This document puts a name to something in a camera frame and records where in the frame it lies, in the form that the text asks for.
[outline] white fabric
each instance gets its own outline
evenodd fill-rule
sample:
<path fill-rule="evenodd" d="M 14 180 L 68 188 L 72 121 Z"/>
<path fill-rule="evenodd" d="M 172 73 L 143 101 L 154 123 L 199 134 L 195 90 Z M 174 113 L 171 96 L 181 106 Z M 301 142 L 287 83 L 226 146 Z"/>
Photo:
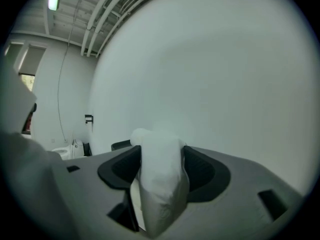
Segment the white fabric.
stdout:
<path fill-rule="evenodd" d="M 164 232 L 187 205 L 189 181 L 181 149 L 168 133 L 137 129 L 130 142 L 141 145 L 139 192 L 145 230 L 152 238 Z"/>

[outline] gray surface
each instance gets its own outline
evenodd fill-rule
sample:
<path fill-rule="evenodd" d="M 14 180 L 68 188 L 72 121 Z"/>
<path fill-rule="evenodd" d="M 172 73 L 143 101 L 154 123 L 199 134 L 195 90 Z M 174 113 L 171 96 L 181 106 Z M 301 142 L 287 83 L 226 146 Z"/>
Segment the gray surface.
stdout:
<path fill-rule="evenodd" d="M 63 161 L 66 167 L 76 165 L 80 168 L 80 170 L 67 174 L 66 177 L 72 179 L 73 184 L 81 186 L 84 191 L 81 198 L 86 198 L 86 204 L 89 207 L 91 203 L 94 204 L 98 211 L 103 211 L 104 215 L 115 204 L 121 202 L 123 191 L 106 186 L 98 177 L 98 167 L 128 149 Z M 262 165 L 211 150 L 194 149 L 224 163 L 231 172 L 230 184 L 213 201 L 188 203 L 182 215 L 158 239 L 256 239 L 257 237 L 261 239 L 265 232 L 272 232 L 276 223 L 273 223 L 257 195 L 258 192 L 270 189 L 275 191 L 280 199 L 290 207 L 285 214 L 289 214 L 291 209 L 299 204 L 300 195 Z M 276 221 L 277 224 L 281 222 L 282 217 Z M 142 237 L 118 226 L 116 223 L 108 222 L 103 228 L 104 233 L 101 233 L 109 236 L 109 231 L 113 231 L 114 239 Z M 91 232 L 89 235 L 93 239 L 96 233 Z"/>

